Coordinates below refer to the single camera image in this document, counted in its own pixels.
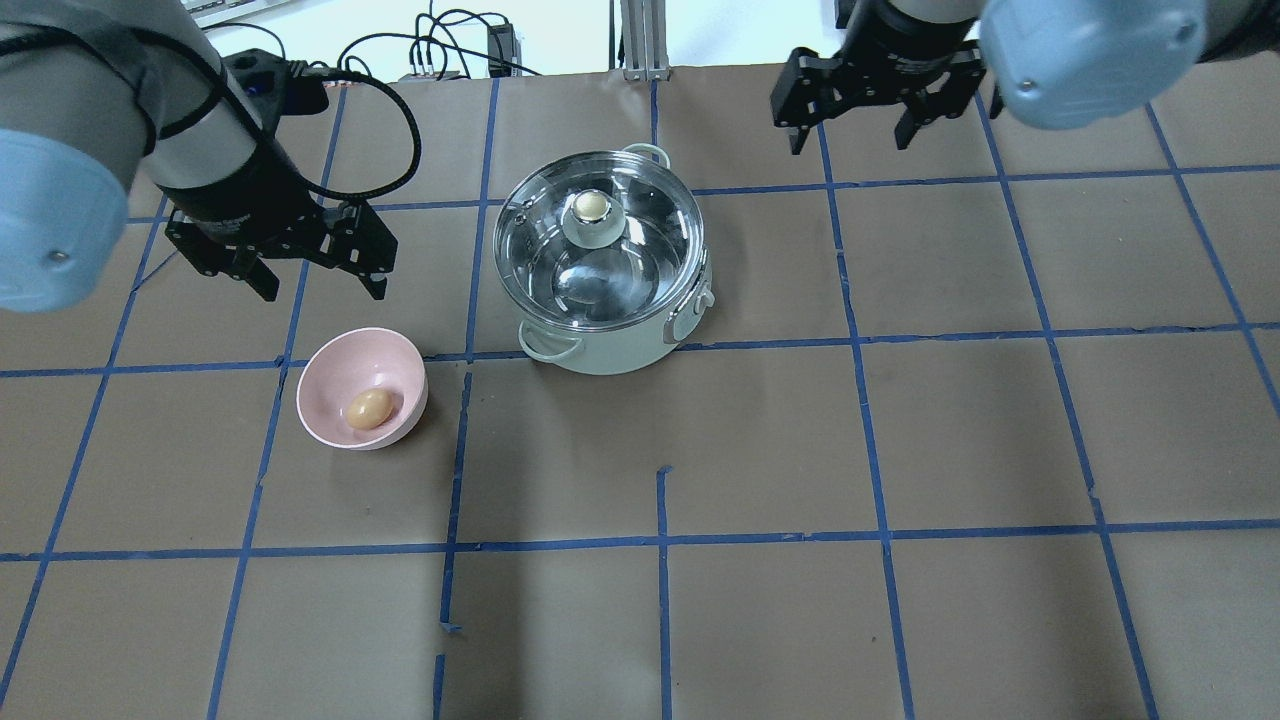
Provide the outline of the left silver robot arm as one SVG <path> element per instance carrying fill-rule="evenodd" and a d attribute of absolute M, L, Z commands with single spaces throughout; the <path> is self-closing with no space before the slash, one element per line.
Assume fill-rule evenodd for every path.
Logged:
<path fill-rule="evenodd" d="M 283 117 L 328 106 L 333 81 L 399 109 L 410 159 L 358 192 L 308 179 L 276 141 Z M 251 49 L 223 56 L 175 1 L 3 4 L 3 307 L 54 313 L 86 300 L 122 237 L 134 181 L 172 205 L 165 234 L 196 272 L 273 301 L 273 260 L 358 279 L 380 300 L 398 243 L 371 200 L 419 169 L 421 135 L 388 85 Z"/>

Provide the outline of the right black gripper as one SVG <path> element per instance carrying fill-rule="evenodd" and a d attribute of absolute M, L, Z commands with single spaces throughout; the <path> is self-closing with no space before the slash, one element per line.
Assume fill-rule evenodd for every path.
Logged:
<path fill-rule="evenodd" d="M 812 128 L 855 108 L 904 106 L 899 151 L 940 118 L 969 108 L 986 65 L 969 33 L 982 1 L 850 1 L 840 47 L 788 54 L 771 91 L 771 119 L 803 152 Z"/>

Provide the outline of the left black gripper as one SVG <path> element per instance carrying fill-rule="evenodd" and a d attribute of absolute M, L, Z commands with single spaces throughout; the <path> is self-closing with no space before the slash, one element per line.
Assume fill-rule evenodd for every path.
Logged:
<path fill-rule="evenodd" d="M 274 302 L 280 282 L 268 261 L 301 259 L 355 275 L 375 301 L 387 296 L 398 241 L 369 196 L 335 193 L 335 206 L 324 206 L 282 150 L 255 150 L 221 179 L 166 183 L 164 193 L 173 205 L 165 236 L 200 273 L 238 273 Z"/>

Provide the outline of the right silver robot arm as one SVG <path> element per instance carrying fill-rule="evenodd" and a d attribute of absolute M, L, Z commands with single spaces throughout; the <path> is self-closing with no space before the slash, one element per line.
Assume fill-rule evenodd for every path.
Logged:
<path fill-rule="evenodd" d="M 1080 129 L 1124 115 L 1192 67 L 1277 51 L 1275 1 L 842 1 L 829 55 L 794 49 L 771 91 L 792 154 L 826 120 L 900 106 L 908 149 L 989 79 L 989 118 Z"/>

